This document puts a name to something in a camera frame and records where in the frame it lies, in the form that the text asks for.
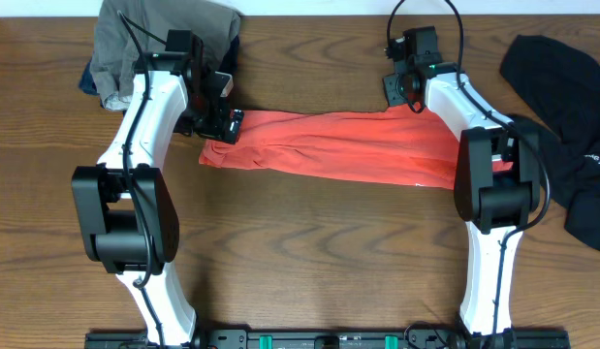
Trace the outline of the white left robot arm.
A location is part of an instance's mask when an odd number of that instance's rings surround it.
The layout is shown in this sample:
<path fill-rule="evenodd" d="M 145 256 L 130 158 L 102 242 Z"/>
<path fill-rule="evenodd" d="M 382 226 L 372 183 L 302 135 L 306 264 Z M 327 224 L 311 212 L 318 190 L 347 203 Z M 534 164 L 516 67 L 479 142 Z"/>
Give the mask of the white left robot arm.
<path fill-rule="evenodd" d="M 146 328 L 89 333 L 88 348 L 204 348 L 199 316 L 174 259 L 179 219 L 163 177 L 175 133 L 235 143 L 244 117 L 229 106 L 233 74 L 202 70 L 186 53 L 146 54 L 109 148 L 94 166 L 78 166 L 72 191 L 87 257 L 128 289 Z"/>

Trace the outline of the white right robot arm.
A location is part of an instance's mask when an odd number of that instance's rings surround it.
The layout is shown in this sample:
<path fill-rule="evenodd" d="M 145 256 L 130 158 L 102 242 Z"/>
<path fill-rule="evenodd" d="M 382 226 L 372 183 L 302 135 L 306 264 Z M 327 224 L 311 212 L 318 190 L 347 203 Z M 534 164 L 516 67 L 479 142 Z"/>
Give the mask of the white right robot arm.
<path fill-rule="evenodd" d="M 526 133 L 481 97 L 453 63 L 396 62 L 384 77 L 390 106 L 432 111 L 458 140 L 454 197 L 468 234 L 467 281 L 458 317 L 466 344 L 514 344 L 510 291 L 528 215 L 540 200 L 538 163 Z"/>

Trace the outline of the black garment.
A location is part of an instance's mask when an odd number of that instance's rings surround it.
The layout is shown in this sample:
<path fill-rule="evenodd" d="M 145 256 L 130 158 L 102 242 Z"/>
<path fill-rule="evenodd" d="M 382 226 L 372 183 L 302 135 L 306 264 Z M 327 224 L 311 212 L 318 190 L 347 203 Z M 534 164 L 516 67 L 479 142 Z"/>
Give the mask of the black garment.
<path fill-rule="evenodd" d="M 519 35 L 500 74 L 543 122 L 513 117 L 539 136 L 564 229 L 600 251 L 600 65 L 560 41 Z"/>

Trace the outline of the orange soccer t-shirt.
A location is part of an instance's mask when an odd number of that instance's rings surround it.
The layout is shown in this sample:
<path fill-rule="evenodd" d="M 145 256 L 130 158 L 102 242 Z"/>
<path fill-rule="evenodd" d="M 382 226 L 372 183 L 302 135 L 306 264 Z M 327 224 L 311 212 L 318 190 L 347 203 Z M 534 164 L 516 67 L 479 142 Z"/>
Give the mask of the orange soccer t-shirt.
<path fill-rule="evenodd" d="M 458 140 L 441 118 L 406 107 L 302 114 L 246 111 L 234 144 L 208 141 L 203 165 L 451 190 Z"/>

